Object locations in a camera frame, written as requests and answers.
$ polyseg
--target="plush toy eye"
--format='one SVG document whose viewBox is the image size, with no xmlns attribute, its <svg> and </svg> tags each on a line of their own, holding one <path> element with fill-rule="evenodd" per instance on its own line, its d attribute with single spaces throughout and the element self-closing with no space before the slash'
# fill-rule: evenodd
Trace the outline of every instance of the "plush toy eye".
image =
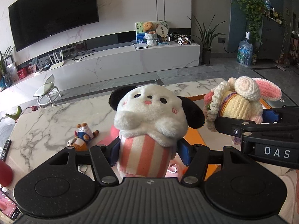
<svg viewBox="0 0 299 224">
<path fill-rule="evenodd" d="M 164 98 L 160 98 L 160 102 L 163 103 L 163 104 L 167 104 L 167 101 Z"/>
</svg>

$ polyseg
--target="electrical outlet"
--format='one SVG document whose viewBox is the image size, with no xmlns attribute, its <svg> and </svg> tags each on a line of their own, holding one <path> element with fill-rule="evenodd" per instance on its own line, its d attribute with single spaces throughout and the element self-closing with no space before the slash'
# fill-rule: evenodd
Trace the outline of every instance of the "electrical outlet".
<svg viewBox="0 0 299 224">
<path fill-rule="evenodd" d="M 218 43 L 225 43 L 225 38 L 218 37 Z"/>
</svg>

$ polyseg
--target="pink crocheted ear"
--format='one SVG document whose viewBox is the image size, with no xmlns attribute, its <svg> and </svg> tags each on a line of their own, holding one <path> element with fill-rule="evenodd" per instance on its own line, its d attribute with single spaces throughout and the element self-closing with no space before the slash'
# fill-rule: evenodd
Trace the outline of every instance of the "pink crocheted ear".
<svg viewBox="0 0 299 224">
<path fill-rule="evenodd" d="M 253 80 L 258 84 L 263 99 L 277 101 L 281 98 L 281 89 L 273 82 L 263 78 L 253 78 Z"/>
<path fill-rule="evenodd" d="M 212 96 L 214 95 L 214 92 L 210 91 L 204 96 L 204 105 L 209 104 L 212 102 Z"/>
</svg>

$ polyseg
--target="yellow crocheted body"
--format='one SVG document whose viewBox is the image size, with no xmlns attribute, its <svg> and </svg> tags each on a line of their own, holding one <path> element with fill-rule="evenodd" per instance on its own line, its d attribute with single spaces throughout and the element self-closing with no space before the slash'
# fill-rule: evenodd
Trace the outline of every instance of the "yellow crocheted body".
<svg viewBox="0 0 299 224">
<path fill-rule="evenodd" d="M 250 103 L 240 95 L 233 97 L 226 105 L 222 116 L 235 119 L 248 120 L 251 115 Z"/>
</svg>

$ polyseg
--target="remote control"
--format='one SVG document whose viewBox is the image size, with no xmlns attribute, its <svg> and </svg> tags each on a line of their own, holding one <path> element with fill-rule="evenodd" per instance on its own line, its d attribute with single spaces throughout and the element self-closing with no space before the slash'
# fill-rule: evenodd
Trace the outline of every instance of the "remote control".
<svg viewBox="0 0 299 224">
<path fill-rule="evenodd" d="M 1 152 L 1 156 L 0 156 L 1 160 L 3 160 L 3 161 L 6 160 L 6 156 L 7 156 L 10 145 L 11 145 L 11 140 L 7 140 L 4 144 L 3 150 Z"/>
</svg>

